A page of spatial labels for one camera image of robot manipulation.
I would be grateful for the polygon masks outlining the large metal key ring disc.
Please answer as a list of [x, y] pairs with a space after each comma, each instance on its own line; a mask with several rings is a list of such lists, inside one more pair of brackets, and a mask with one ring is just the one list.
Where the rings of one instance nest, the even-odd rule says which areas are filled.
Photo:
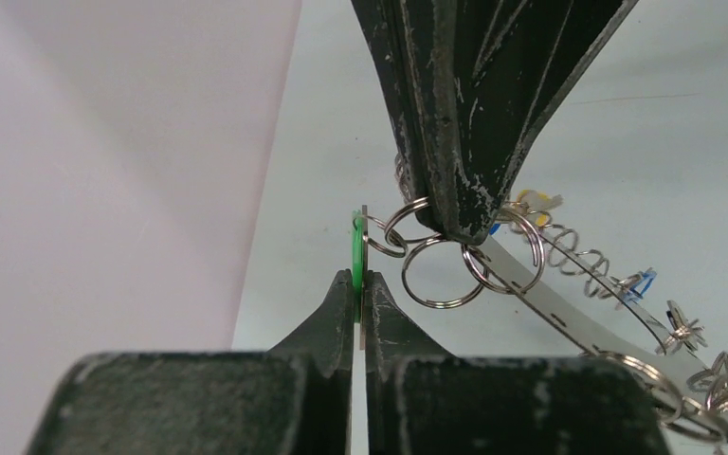
[[[622, 297], [620, 281], [609, 273], [608, 259], [596, 249], [582, 250], [578, 233], [559, 224], [541, 227], [512, 212], [503, 219], [531, 248], [534, 269], [527, 269], [496, 240], [463, 246], [464, 263], [482, 287], [517, 297], [584, 354], [613, 361], [635, 374], [651, 397], [662, 426], [716, 447], [728, 445], [728, 352], [711, 364], [698, 351], [706, 347], [704, 327], [673, 300], [659, 320], [639, 301]], [[654, 338], [646, 350], [590, 318], [543, 282], [555, 270], [583, 278], [589, 299], [614, 300]]]

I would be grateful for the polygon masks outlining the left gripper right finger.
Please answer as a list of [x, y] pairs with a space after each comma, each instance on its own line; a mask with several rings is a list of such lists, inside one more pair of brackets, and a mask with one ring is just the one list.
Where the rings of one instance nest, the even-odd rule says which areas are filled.
[[395, 303], [363, 292], [372, 454], [665, 454], [631, 373], [593, 357], [459, 357]]

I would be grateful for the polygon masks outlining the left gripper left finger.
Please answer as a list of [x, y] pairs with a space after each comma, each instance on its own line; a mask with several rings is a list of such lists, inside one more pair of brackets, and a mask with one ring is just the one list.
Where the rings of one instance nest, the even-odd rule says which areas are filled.
[[258, 352], [103, 352], [60, 381], [31, 454], [343, 454], [355, 292], [334, 276], [319, 307]]

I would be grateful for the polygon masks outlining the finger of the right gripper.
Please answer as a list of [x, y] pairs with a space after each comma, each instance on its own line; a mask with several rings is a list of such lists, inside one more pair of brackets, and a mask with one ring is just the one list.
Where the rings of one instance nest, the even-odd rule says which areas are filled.
[[432, 87], [433, 72], [420, 68], [421, 59], [429, 57], [432, 50], [435, 3], [354, 1], [352, 6], [387, 107], [405, 199], [426, 198], [428, 207], [417, 213], [418, 221], [448, 236], [437, 191], [432, 188], [429, 133], [425, 131], [433, 102], [424, 101], [424, 90]]
[[436, 1], [429, 193], [447, 238], [481, 244], [529, 150], [630, 1]]

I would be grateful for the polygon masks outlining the blue key tag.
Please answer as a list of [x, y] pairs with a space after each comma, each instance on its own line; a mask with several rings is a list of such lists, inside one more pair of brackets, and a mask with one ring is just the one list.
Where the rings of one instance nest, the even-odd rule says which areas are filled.
[[638, 271], [620, 281], [622, 297], [625, 300], [639, 301], [644, 298], [646, 291], [653, 284], [657, 272], [653, 267]]

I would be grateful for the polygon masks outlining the green key tag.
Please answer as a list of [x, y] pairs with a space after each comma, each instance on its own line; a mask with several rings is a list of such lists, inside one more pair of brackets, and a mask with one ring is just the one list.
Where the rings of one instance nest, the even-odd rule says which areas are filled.
[[361, 305], [362, 305], [362, 288], [363, 288], [363, 276], [364, 276], [364, 253], [365, 253], [365, 241], [364, 241], [364, 214], [366, 207], [362, 206], [361, 209], [355, 210], [352, 214], [352, 266], [351, 273], [353, 279], [353, 287], [355, 291], [355, 298], [357, 302], [355, 304], [355, 322], [361, 321]]

